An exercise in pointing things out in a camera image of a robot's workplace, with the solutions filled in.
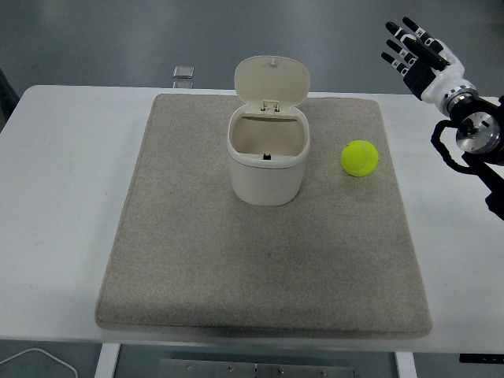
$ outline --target gray felt mat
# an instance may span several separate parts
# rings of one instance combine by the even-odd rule
[[[379,106],[308,98],[294,200],[247,205],[227,170],[233,96],[156,97],[96,308],[103,328],[413,337],[431,327]],[[367,139],[376,171],[348,176]]]

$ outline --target robotic hand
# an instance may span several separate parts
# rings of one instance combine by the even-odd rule
[[[504,165],[504,96],[499,99],[500,106],[480,98],[464,79],[464,66],[443,42],[408,17],[402,22],[413,34],[387,22],[387,30],[401,43],[389,39],[387,45],[399,59],[388,53],[382,53],[382,58],[403,76],[418,99],[434,104],[450,118],[435,126],[432,145],[449,167],[481,178],[491,190],[486,198],[488,209],[504,220],[504,179],[485,164]],[[457,129],[455,139],[468,166],[455,162],[441,142],[445,128]]]

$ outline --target lid hinge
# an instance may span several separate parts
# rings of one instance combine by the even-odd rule
[[[264,100],[262,102],[261,111],[265,112],[267,109],[274,109],[275,112],[279,112],[280,111],[280,105],[278,104],[278,101],[266,101],[266,100]]]

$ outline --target yellow tennis ball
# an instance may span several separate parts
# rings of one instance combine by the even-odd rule
[[[363,177],[371,174],[378,165],[378,151],[370,142],[354,140],[341,153],[341,166],[351,176]]]

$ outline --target open lid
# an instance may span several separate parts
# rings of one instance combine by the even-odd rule
[[[309,91],[309,72],[288,57],[249,57],[235,70],[235,89],[240,99],[262,106],[278,102],[280,108],[297,106]]]

